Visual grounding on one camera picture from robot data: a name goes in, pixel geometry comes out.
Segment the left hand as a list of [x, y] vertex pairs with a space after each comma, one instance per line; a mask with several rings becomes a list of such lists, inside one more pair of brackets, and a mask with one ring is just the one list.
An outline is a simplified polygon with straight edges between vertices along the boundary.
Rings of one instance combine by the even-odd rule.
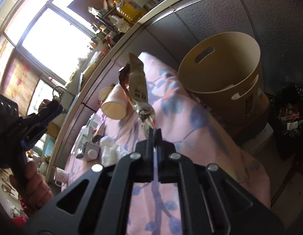
[[54, 196], [42, 175], [37, 172], [37, 165], [34, 161], [27, 164], [25, 176], [28, 179], [25, 190], [21, 189], [13, 174], [9, 176], [9, 180], [20, 195], [21, 207], [25, 214], [30, 216], [46, 205]]

